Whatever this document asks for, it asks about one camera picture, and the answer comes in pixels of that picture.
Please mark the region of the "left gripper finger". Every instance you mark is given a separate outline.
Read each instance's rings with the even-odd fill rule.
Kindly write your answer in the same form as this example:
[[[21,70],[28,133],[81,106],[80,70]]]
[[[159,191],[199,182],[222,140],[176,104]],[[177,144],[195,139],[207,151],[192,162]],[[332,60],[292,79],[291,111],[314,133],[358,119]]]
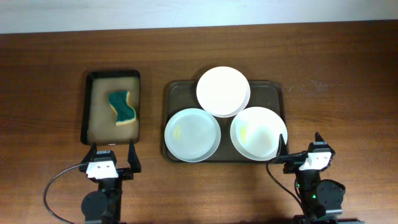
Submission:
[[[96,143],[93,143],[90,147],[90,150],[86,154],[86,156],[83,158],[81,161],[81,164],[87,164],[93,160],[93,157],[96,155],[97,152],[97,146]]]
[[[142,171],[141,163],[139,162],[134,146],[134,141],[132,139],[129,142],[127,161],[133,173],[141,173]]]

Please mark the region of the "green yellow sponge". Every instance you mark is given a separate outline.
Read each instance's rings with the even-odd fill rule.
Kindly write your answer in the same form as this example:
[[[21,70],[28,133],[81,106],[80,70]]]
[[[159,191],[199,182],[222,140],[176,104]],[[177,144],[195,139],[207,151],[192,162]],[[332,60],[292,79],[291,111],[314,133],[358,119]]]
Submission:
[[[131,123],[137,119],[135,109],[129,103],[130,92],[115,91],[109,94],[108,101],[111,109],[116,113],[116,126]]]

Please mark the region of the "pale blue plate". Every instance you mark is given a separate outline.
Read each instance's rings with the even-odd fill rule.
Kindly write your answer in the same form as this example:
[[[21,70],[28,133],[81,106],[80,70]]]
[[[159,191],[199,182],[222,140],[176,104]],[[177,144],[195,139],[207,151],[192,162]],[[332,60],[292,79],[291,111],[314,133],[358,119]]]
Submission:
[[[184,162],[208,159],[221,142],[221,128],[214,116],[198,108],[175,113],[164,131],[167,149]]]

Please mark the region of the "white top plate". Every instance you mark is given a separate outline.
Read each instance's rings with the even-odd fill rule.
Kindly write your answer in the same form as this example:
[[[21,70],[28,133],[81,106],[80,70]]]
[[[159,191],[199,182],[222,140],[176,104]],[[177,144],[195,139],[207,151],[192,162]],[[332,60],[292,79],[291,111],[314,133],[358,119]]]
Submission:
[[[246,77],[231,67],[215,67],[199,79],[196,89],[200,106],[210,114],[228,118],[248,104],[251,91]]]

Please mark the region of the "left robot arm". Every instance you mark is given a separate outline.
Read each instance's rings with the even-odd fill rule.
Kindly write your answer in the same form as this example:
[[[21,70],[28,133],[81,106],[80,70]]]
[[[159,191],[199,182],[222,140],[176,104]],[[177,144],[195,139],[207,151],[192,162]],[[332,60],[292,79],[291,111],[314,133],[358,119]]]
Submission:
[[[81,161],[80,172],[98,184],[96,191],[88,193],[81,203],[85,223],[117,224],[121,222],[123,182],[133,180],[142,170],[134,142],[129,142],[127,154],[129,167],[117,168],[113,151],[98,151],[93,144]]]

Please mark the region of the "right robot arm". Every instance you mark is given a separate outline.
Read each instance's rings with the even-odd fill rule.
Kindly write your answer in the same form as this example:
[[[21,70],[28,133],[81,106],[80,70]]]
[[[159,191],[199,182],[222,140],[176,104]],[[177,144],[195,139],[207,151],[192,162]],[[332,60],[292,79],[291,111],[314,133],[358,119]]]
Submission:
[[[315,140],[306,151],[276,157],[273,163],[283,164],[284,174],[295,175],[295,196],[303,214],[294,216],[293,223],[338,223],[346,188],[320,177],[330,167],[334,155],[332,147],[315,133]]]

